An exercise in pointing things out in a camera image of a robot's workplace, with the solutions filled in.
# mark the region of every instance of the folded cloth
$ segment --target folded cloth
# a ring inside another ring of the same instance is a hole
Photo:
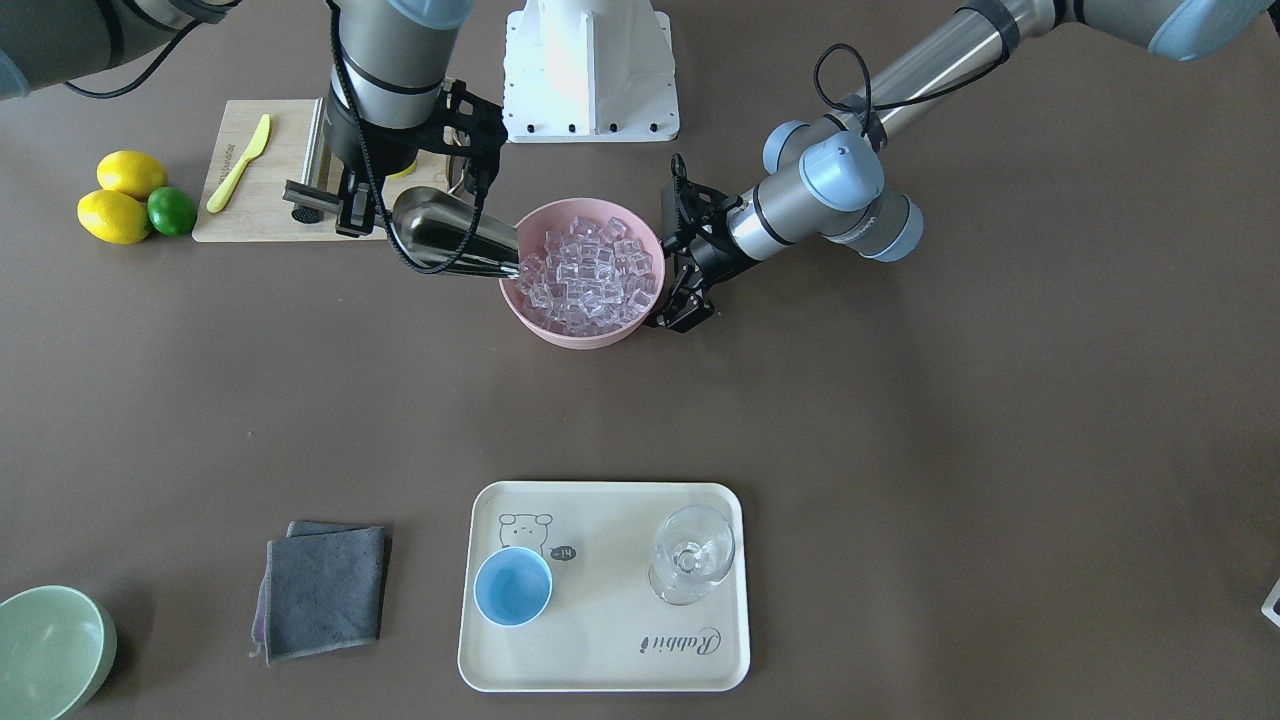
[[[269,541],[253,655],[270,665],[378,639],[384,539],[379,527],[296,520]]]

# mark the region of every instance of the table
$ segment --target table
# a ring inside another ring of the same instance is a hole
[[[507,13],[451,67],[500,97]],[[658,223],[668,159],[740,192],[956,3],[655,3],[671,143],[511,146],[488,209],[598,196]],[[381,242],[115,247],[102,155],[196,195],[228,99],[315,97],[317,3],[246,3],[142,90],[0,104],[0,596],[99,597],[120,659],[83,717],[1270,717],[1280,634],[1280,42],[1188,65],[1080,27],[899,138],[899,265],[814,240],[687,336],[572,352],[492,282]],[[131,67],[84,81],[113,87]],[[832,60],[829,83],[856,69]],[[476,693],[456,669],[472,498],[499,479],[721,482],[742,500],[753,665],[712,696]],[[265,542],[379,523],[381,639],[247,657]]]

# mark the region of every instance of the cutting board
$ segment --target cutting board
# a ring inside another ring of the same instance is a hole
[[[353,240],[333,229],[333,215],[315,224],[302,224],[289,213],[292,202],[282,200],[284,181],[300,181],[310,142],[311,123],[320,100],[229,100],[223,111],[205,187],[200,193],[200,214],[191,232],[198,242],[297,242]],[[271,138],[260,158],[250,163],[236,193],[221,213],[209,213],[205,204],[239,159],[262,114],[271,115]],[[420,152],[412,173],[388,178],[383,199],[394,205],[401,192],[415,186],[448,190],[448,159]],[[340,163],[330,163],[330,177],[323,190],[334,192]],[[383,240],[375,229],[364,240]]]

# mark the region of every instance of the clear glass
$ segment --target clear glass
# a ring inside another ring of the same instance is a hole
[[[653,538],[649,584],[664,602],[690,605],[721,584],[733,556],[733,528],[718,510],[681,507]]]

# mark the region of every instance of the mint green bowl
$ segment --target mint green bowl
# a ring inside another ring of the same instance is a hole
[[[0,603],[0,717],[67,717],[114,660],[115,624],[87,594],[45,585],[10,597]]]

